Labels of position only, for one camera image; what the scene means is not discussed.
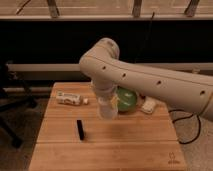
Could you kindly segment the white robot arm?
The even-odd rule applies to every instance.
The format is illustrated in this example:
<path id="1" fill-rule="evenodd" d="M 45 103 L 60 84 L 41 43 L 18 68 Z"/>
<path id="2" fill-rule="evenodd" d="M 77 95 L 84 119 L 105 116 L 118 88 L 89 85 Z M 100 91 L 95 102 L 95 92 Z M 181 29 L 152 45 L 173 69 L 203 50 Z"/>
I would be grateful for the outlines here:
<path id="1" fill-rule="evenodd" d="M 80 58 L 98 99 L 110 102 L 121 86 L 213 121 L 213 77 L 126 63 L 119 54 L 114 40 L 102 38 Z"/>

